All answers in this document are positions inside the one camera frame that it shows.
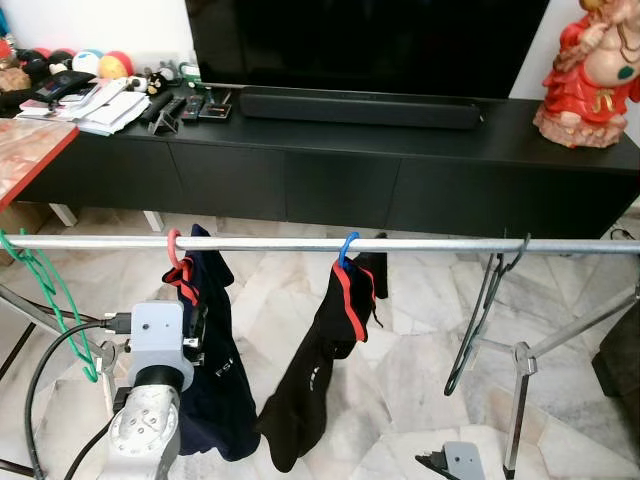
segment television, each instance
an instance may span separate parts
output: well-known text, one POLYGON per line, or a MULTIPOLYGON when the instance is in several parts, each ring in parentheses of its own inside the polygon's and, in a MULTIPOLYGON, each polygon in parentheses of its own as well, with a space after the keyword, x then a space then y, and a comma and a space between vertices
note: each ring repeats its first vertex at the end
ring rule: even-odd
POLYGON ((506 98, 548 0, 187 0, 202 80, 506 98))

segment black tv cabinet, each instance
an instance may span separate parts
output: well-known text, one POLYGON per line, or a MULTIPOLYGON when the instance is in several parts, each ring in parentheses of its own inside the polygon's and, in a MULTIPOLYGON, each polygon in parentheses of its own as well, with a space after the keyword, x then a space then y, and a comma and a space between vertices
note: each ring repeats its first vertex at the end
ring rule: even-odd
POLYGON ((81 134, 19 197, 458 235, 597 238, 640 194, 640 149, 567 149, 537 101, 479 101, 471 131, 244 118, 81 134))

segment marble floor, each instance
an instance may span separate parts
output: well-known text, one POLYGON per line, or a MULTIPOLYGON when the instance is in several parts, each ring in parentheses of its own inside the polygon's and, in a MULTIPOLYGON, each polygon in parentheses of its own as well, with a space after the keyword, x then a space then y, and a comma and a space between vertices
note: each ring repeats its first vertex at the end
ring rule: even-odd
MULTIPOLYGON (((197 222, 213 235, 345 237, 351 229, 190 215, 163 215, 188 233, 197 222)), ((640 216, 624 217, 640 234, 640 216)), ((359 229, 363 237, 374 231, 359 229)), ((83 209, 79 223, 52 219, 40 233, 149 235, 141 212, 83 209)), ((427 236, 388 232, 391 238, 427 236)), ((163 251, 50 251, 82 312, 129 311, 147 299, 174 298, 160 277, 163 251)), ((334 254, 225 252, 235 275, 228 288, 234 336, 258 411, 274 391, 323 298, 334 254)), ((473 442, 487 479, 501 480, 515 373, 508 355, 480 350, 451 397, 444 383, 468 322, 487 257, 449 253, 389 255, 389 299, 379 301, 384 327, 369 323, 369 341, 336 361, 329 388, 328 425, 318 445, 287 475, 263 441, 244 460, 228 463, 216 451, 179 458, 172 479, 376 480, 442 478, 414 460, 444 442, 473 442)), ((635 258, 528 255, 503 280, 487 337, 505 343, 542 339, 576 316, 589 314, 638 278, 635 258)), ((34 300, 42 295, 25 268, 0 269, 0 283, 34 300)), ((0 312, 0 359, 24 321, 0 312)), ((616 318, 542 357, 530 382, 517 479, 637 479, 638 439, 618 404, 604 396, 590 360, 616 318)), ((28 464, 22 433, 27 382, 51 341, 36 330, 0 384, 0 458, 28 464)), ((43 464, 62 478, 76 452, 107 421, 101 384, 82 379, 66 350, 52 360, 39 386, 34 419, 43 464)), ((98 443, 76 478, 95 478, 104 461, 98 443)), ((0 479, 21 478, 0 471, 0 479)))

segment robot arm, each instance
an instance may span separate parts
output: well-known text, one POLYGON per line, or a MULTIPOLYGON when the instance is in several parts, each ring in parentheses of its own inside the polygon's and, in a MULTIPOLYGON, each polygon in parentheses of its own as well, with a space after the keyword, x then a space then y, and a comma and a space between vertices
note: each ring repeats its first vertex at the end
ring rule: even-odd
POLYGON ((99 480, 163 480, 180 450, 180 393, 193 381, 184 357, 182 305, 137 304, 131 316, 133 385, 107 432, 107 462, 99 480))

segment statue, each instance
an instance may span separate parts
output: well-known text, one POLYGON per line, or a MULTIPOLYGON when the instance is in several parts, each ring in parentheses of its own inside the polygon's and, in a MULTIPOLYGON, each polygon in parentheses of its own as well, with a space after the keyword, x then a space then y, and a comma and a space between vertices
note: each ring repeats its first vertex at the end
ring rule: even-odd
POLYGON ((533 123, 567 147, 608 147, 627 121, 625 101, 640 102, 640 0, 580 0, 587 15, 560 37, 544 80, 547 97, 533 123))

